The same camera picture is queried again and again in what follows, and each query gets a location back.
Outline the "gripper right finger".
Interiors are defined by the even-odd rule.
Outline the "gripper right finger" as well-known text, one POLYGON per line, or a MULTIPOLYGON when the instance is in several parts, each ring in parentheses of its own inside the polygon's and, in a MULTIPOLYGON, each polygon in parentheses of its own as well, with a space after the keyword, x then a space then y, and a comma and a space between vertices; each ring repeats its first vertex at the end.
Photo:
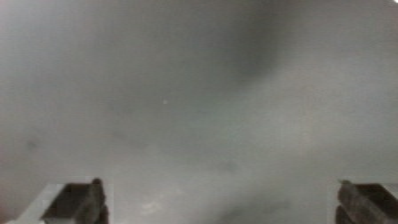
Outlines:
POLYGON ((398 224, 398 183, 342 182, 335 224, 398 224))

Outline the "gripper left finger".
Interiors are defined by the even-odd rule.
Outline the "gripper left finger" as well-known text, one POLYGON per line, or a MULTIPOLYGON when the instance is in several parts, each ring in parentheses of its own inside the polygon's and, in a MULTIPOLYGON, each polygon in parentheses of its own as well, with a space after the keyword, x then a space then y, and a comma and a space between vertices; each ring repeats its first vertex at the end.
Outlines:
POLYGON ((104 181, 68 183, 41 215, 45 224, 109 224, 104 181))

